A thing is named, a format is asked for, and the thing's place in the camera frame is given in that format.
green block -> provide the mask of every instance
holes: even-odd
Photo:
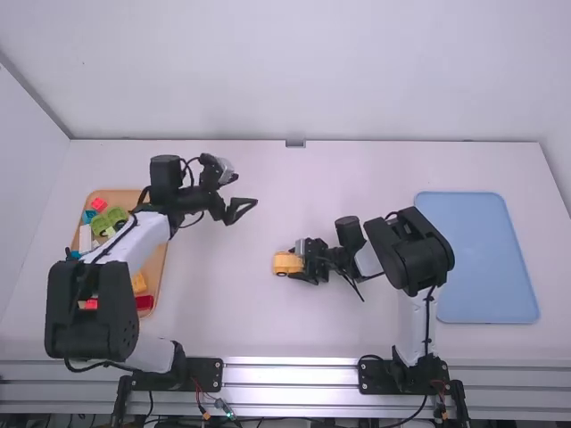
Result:
[[[105,230],[112,227],[112,224],[104,214],[98,214],[93,217],[89,225],[95,236],[105,236]]]
[[[107,216],[109,223],[115,227],[116,230],[121,229],[128,220],[127,212],[121,207],[109,208],[105,212],[105,216]]]

white tabletop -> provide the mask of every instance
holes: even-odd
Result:
[[[240,174],[221,192],[227,201],[260,203],[233,226],[207,215],[174,237],[158,307],[142,323],[147,333],[182,342],[189,355],[389,355],[397,291],[386,279],[360,287],[363,304],[335,275],[317,287],[273,276],[274,252],[306,236],[337,245],[337,218],[378,217],[412,205],[421,191],[491,191],[508,205],[541,318],[535,325],[439,322],[439,351],[443,358],[571,357],[571,221],[533,143],[74,142],[0,324],[4,343],[41,349],[47,272],[63,257],[90,192],[142,188],[155,154],[200,152],[227,157]]]

yellow block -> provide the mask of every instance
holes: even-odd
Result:
[[[133,278],[131,279],[131,285],[133,285],[133,293],[139,294],[141,292],[146,292],[146,282],[143,278],[143,274],[138,272]]]
[[[303,259],[287,251],[277,252],[274,256],[274,274],[286,276],[303,271]]]

teal block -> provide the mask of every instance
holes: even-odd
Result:
[[[96,215],[97,211],[95,210],[85,210],[83,211],[83,214],[81,214],[81,221],[83,221],[84,224],[88,225],[91,223],[91,218],[95,217]]]

white wall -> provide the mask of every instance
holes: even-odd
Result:
[[[540,140],[571,208],[567,0],[0,3],[75,137]]]
[[[70,145],[68,137],[2,64],[0,143],[1,317]]]

